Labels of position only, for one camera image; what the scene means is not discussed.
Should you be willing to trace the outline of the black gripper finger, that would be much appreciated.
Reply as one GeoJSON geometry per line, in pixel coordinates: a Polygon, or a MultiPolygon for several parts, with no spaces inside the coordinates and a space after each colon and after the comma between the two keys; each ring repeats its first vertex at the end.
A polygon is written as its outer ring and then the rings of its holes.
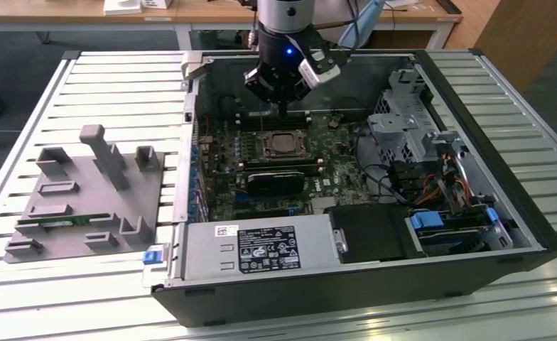
{"type": "Polygon", "coordinates": [[[253,70],[244,74],[244,85],[260,100],[277,107],[280,117],[287,116],[284,84],[273,67],[267,63],[257,63],[253,70]]]}
{"type": "Polygon", "coordinates": [[[292,103],[299,102],[308,94],[311,88],[301,77],[291,78],[284,85],[284,115],[292,103]]]}

